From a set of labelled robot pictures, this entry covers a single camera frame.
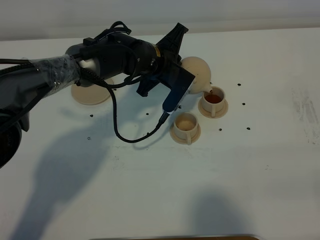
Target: white table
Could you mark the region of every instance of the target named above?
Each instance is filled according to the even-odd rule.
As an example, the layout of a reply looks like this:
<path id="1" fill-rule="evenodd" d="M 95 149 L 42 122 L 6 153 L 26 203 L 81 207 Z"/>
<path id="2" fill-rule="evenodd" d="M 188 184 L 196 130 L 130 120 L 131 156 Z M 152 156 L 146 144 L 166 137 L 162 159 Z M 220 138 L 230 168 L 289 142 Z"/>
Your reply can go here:
<path id="1" fill-rule="evenodd" d="M 0 56 L 59 56 L 81 41 L 0 42 Z M 128 144 L 115 137 L 110 100 L 80 105 L 70 88 L 42 100 L 0 170 L 0 239 L 320 238 L 320 28 L 187 34 L 180 55 L 207 61 L 228 113 L 206 118 L 189 95 L 178 112 L 197 115 L 197 142 L 175 143 L 170 118 Z M 169 92 L 136 88 L 115 92 L 119 131 L 132 139 L 154 128 Z"/>

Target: brown liquid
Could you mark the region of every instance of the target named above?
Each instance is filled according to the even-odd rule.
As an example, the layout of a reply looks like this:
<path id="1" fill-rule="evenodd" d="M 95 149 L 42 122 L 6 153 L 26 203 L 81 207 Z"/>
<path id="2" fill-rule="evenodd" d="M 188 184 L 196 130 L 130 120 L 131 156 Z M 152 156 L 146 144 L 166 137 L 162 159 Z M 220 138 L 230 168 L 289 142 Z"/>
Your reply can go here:
<path id="1" fill-rule="evenodd" d="M 221 97 L 219 97 L 218 95 L 214 95 L 214 94 L 209 94 L 209 95 L 205 96 L 204 99 L 207 100 L 211 104 L 217 104 L 222 101 Z"/>

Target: beige saucer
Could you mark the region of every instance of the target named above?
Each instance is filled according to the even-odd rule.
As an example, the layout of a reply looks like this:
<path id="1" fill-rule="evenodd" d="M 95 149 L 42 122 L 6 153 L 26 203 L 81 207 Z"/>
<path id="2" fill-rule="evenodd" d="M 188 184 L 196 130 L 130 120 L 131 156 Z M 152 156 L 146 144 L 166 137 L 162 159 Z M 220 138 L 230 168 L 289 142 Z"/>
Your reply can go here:
<path id="1" fill-rule="evenodd" d="M 114 84 L 112 78 L 105 80 L 107 84 Z M 97 105 L 103 103 L 110 97 L 110 93 L 104 87 L 92 85 L 88 87 L 71 86 L 71 95 L 74 100 L 83 105 Z"/>
<path id="2" fill-rule="evenodd" d="M 185 144 L 187 145 L 188 142 L 186 139 L 182 139 L 180 137 L 177 137 L 174 133 L 174 125 L 172 125 L 172 127 L 170 128 L 170 135 L 171 135 L 171 138 L 178 144 Z M 194 137 L 191 138 L 191 143 L 193 144 L 195 141 L 197 141 L 199 139 L 201 135 L 201 128 L 200 128 L 200 125 L 198 125 L 198 130 L 197 130 L 197 133 Z"/>
<path id="3" fill-rule="evenodd" d="M 215 116 L 212 117 L 212 116 L 211 116 L 211 112 L 206 111 L 206 110 L 202 107 L 202 105 L 201 105 L 201 99 L 200 99 L 200 101 L 199 101 L 199 103 L 198 103 L 198 109 L 199 109 L 200 113 L 201 113 L 203 116 L 205 116 L 205 117 L 207 117 L 207 118 L 209 118 L 209 119 L 218 119 L 218 118 L 223 117 L 223 116 L 226 115 L 226 113 L 228 112 L 228 108 L 229 108 L 228 102 L 227 102 L 227 100 L 225 100 L 222 109 L 221 109 L 220 111 L 217 111 L 217 112 L 215 113 Z"/>

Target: empty cup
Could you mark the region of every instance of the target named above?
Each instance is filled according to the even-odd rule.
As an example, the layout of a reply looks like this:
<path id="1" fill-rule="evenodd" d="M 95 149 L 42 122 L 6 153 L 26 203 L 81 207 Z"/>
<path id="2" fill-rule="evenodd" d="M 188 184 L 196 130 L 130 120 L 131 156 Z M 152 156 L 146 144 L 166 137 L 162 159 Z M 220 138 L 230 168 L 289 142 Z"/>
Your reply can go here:
<path id="1" fill-rule="evenodd" d="M 228 102 L 225 92 L 217 86 L 212 86 L 212 92 L 204 92 L 198 103 L 199 111 L 207 118 L 223 117 L 228 111 Z"/>
<path id="2" fill-rule="evenodd" d="M 184 112 L 176 117 L 170 129 L 170 135 L 179 144 L 192 144 L 198 140 L 201 129 L 197 117 L 191 112 Z"/>

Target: white wall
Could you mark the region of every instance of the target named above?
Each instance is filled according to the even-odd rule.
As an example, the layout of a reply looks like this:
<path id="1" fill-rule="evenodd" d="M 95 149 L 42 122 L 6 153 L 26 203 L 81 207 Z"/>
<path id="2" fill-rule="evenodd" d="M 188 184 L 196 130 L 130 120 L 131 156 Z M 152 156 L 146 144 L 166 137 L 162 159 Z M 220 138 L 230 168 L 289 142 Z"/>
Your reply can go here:
<path id="1" fill-rule="evenodd" d="M 0 40 L 92 37 L 124 21 L 134 35 L 320 26 L 320 0 L 2 0 Z"/>

